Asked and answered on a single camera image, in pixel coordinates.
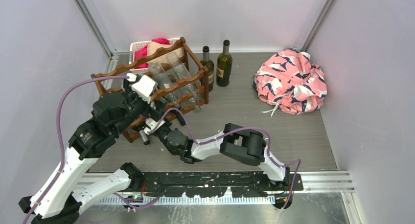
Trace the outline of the small clear glass bottle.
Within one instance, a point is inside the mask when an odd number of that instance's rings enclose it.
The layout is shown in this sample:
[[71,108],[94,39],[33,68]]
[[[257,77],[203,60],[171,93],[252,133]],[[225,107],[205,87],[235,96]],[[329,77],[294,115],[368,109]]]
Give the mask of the small clear glass bottle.
[[[158,89],[168,89],[173,87],[173,83],[158,61],[151,62],[148,66],[154,80],[158,82]],[[164,97],[171,102],[175,108],[181,108],[181,104],[179,103],[175,92],[167,93]]]

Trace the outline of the dark green bottle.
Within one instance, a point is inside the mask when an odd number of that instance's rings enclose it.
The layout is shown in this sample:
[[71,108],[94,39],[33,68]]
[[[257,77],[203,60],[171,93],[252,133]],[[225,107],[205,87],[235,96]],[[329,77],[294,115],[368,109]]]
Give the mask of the dark green bottle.
[[216,83],[220,87],[225,87],[230,82],[233,58],[229,51],[230,41],[223,41],[223,50],[217,58]]
[[214,63],[210,59],[209,47],[207,45],[203,46],[202,52],[203,52],[203,57],[201,60],[201,64],[207,67],[208,69],[208,91],[212,91],[213,84],[214,84]]

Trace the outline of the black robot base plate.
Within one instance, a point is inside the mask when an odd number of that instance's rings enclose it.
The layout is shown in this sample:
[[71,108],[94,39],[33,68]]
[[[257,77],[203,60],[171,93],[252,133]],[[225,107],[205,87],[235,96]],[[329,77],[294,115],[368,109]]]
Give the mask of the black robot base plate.
[[302,191],[301,176],[289,175],[283,182],[271,181],[261,171],[248,172],[145,172],[140,183],[130,185],[124,192],[144,193],[151,197],[178,198],[185,194],[193,198],[223,197],[231,191],[233,198],[265,197],[283,191]]

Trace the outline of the clear bottle with dark cap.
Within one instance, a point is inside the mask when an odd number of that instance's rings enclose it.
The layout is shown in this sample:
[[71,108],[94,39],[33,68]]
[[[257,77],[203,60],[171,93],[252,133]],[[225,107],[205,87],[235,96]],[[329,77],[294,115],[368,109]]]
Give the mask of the clear bottle with dark cap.
[[[124,90],[132,90],[131,87],[130,87],[130,84],[131,83],[127,79],[125,79],[123,81],[123,84],[122,84],[123,92],[124,92]],[[157,118],[155,118],[155,117],[150,117],[150,118],[154,119],[155,121],[158,121],[164,113],[164,107],[166,106],[167,101],[165,101],[163,99],[156,99],[156,100],[152,99],[151,103],[155,104],[155,108],[156,108],[156,111],[157,111]]]

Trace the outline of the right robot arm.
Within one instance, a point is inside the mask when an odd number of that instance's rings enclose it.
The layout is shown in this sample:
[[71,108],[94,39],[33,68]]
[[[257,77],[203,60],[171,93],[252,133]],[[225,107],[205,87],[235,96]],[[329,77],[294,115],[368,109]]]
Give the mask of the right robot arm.
[[178,129],[170,129],[168,124],[151,132],[172,155],[179,156],[185,163],[194,164],[223,154],[242,164],[257,166],[265,172],[274,188],[284,190],[291,183],[290,168],[271,153],[264,133],[260,128],[231,123],[216,135],[204,139],[189,138]]

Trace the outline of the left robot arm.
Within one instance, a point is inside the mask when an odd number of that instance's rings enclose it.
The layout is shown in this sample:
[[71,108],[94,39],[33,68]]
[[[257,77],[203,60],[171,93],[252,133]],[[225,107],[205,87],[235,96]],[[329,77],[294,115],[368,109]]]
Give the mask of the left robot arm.
[[150,108],[135,91],[103,94],[93,103],[91,119],[70,138],[55,173],[35,195],[21,198],[22,211],[34,215],[34,224],[72,224],[98,200],[122,190],[139,190],[143,174],[130,162],[90,186],[79,190],[75,186],[120,134]]

